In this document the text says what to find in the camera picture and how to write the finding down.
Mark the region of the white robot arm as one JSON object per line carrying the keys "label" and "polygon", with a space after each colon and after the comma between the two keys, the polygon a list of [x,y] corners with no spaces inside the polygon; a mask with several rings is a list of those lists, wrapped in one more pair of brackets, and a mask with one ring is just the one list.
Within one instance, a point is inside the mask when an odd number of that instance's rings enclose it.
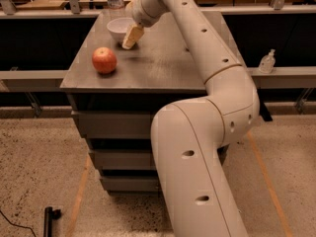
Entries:
{"label": "white robot arm", "polygon": [[194,0],[133,0],[127,7],[141,27],[172,13],[206,90],[163,107],[151,124],[175,237],[248,237],[217,151],[240,139],[259,115],[252,77]]}

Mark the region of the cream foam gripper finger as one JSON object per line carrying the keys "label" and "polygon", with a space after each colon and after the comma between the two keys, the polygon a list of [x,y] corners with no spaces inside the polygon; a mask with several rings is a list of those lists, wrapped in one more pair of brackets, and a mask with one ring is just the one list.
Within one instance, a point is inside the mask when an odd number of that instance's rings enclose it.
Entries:
{"label": "cream foam gripper finger", "polygon": [[144,28],[142,26],[138,26],[137,24],[129,25],[122,42],[122,47],[124,49],[131,49],[143,35]]}

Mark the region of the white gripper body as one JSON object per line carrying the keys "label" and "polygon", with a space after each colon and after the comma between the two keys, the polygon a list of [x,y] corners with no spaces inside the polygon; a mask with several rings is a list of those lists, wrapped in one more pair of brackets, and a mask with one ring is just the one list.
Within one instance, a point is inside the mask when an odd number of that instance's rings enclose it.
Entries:
{"label": "white gripper body", "polygon": [[162,4],[160,0],[132,0],[127,4],[126,12],[137,25],[149,28],[159,21]]}

